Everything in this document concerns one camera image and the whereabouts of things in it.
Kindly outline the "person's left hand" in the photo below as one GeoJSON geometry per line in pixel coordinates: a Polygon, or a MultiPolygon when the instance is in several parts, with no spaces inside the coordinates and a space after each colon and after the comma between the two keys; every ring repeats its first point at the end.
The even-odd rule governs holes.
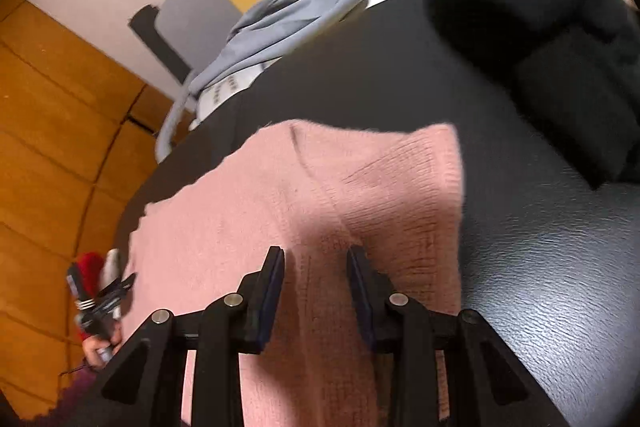
{"type": "Polygon", "coordinates": [[[94,369],[102,369],[113,355],[122,347],[122,323],[114,323],[114,331],[110,340],[94,335],[82,342],[82,351],[87,364],[94,369]]]}

